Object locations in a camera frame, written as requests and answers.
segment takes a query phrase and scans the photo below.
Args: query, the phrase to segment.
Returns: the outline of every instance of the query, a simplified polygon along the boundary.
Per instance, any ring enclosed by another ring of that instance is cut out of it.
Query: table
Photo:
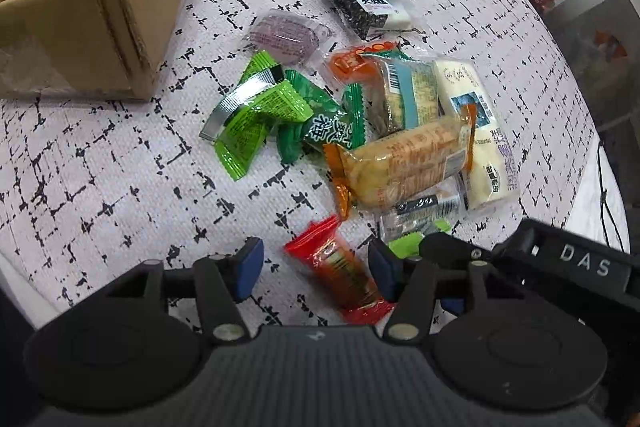
[[[523,216],[566,225],[596,135],[540,18],[527,0],[412,2],[417,30],[402,35],[407,51],[473,60],[518,162],[520,199],[493,214],[470,214],[454,234],[489,247]],[[233,182],[198,138],[248,61],[242,35],[271,7],[316,18],[334,30],[336,46],[347,43],[322,0],[185,0],[150,103],[1,103],[0,251],[58,311],[142,259],[190,266],[257,235],[266,259],[240,305],[248,326],[340,322],[325,293],[282,252],[309,220],[334,211],[322,162],[307,156],[283,166],[271,142],[249,175]],[[340,231],[364,254],[373,219],[355,214]],[[197,327],[193,303],[171,305]]]

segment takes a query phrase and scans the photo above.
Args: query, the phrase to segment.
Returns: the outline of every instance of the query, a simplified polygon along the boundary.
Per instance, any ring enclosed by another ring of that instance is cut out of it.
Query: dark green snack package
[[[278,127],[278,153],[284,164],[294,163],[300,158],[303,142],[319,152],[322,152],[325,143],[337,143],[346,149],[364,144],[362,86],[347,86],[342,97],[342,108],[324,90],[297,71],[287,70],[285,77],[308,103],[313,116],[303,123],[282,123]]]

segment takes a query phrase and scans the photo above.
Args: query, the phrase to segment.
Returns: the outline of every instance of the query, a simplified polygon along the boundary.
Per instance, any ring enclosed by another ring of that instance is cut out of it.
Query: pile of snacks
[[[396,0],[332,1],[363,39],[412,26]],[[321,54],[331,34],[282,10],[257,18],[245,37],[257,53],[200,137],[234,180],[272,131],[283,164],[324,155],[337,215],[310,223],[284,248],[314,270],[347,322],[373,324],[391,305],[337,232],[352,206],[373,212],[381,239],[404,257],[467,212],[517,197],[518,176],[508,133],[471,62],[410,57],[384,39],[334,50],[318,69],[342,90],[338,103],[294,69]],[[366,121],[376,139],[366,140]]]

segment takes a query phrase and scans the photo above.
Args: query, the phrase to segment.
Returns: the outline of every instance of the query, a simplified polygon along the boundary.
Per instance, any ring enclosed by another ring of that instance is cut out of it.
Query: yellow snack in clear wrapper
[[[347,219],[351,198],[362,208],[383,212],[470,165],[476,108],[444,116],[355,150],[324,146],[338,211]]]

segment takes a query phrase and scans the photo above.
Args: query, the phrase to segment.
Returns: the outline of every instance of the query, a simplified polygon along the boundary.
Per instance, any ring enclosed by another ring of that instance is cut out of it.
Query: red snack package
[[[340,223],[335,215],[311,222],[284,250],[313,269],[331,291],[345,321],[373,325],[394,306],[382,298],[362,261],[338,234]]]

